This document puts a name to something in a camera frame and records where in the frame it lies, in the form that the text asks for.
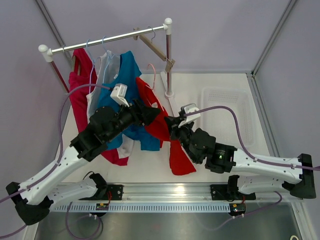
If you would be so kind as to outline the red t shirt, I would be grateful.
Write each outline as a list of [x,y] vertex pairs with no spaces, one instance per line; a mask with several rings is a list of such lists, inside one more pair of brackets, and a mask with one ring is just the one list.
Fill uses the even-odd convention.
[[162,142],[170,142],[169,166],[171,172],[176,176],[188,175],[196,172],[186,153],[178,140],[170,140],[168,126],[165,117],[168,117],[166,109],[163,107],[153,89],[140,77],[135,78],[139,96],[147,107],[153,107],[160,110],[160,114],[148,126],[146,131],[153,137]]

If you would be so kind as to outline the pink wire hanger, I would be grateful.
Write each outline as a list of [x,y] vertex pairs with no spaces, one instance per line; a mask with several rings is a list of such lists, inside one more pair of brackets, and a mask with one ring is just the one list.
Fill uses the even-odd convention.
[[152,87],[149,86],[148,87],[149,90],[146,91],[146,98],[147,98],[148,103],[151,105],[151,107],[158,108],[159,107],[158,100],[157,100],[156,95],[154,93],[155,83],[156,83],[156,69],[155,69],[154,65],[151,63],[149,63],[147,65],[147,69],[149,69],[149,68],[152,68],[152,71],[153,71],[153,82],[152,82]]

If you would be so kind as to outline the blue t shirt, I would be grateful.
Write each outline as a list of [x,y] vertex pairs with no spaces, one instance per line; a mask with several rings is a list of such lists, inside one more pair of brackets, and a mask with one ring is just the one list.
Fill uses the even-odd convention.
[[[136,84],[136,78],[141,74],[133,53],[127,51],[122,54],[107,55],[106,59],[101,61],[98,80],[102,81],[102,84],[109,88],[113,88],[117,84],[126,85],[125,99],[129,104],[132,104],[133,100],[142,100]],[[145,127],[137,125],[129,126],[107,144],[107,149],[113,150],[119,148],[125,142],[123,140],[124,136],[131,140],[139,141],[142,151],[160,150],[160,140],[150,135]]]

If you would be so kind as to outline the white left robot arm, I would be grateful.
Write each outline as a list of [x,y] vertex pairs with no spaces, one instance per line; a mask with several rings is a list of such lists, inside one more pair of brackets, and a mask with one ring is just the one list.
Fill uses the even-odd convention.
[[95,173],[86,180],[60,187],[59,184],[77,169],[85,166],[107,149],[107,144],[131,125],[148,126],[160,109],[147,107],[139,100],[115,112],[110,106],[98,108],[58,158],[30,179],[11,182],[6,186],[15,209],[27,225],[43,220],[55,208],[70,202],[101,200],[107,195],[108,184]]

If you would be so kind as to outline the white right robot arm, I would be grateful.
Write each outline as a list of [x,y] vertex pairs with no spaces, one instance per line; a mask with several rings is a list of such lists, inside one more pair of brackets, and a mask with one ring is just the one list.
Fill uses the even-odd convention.
[[301,199],[315,199],[316,188],[312,157],[280,158],[253,155],[232,145],[217,143],[214,136],[181,117],[165,117],[170,138],[177,140],[194,164],[204,164],[216,174],[230,173],[226,193],[232,199],[242,194],[288,191]]

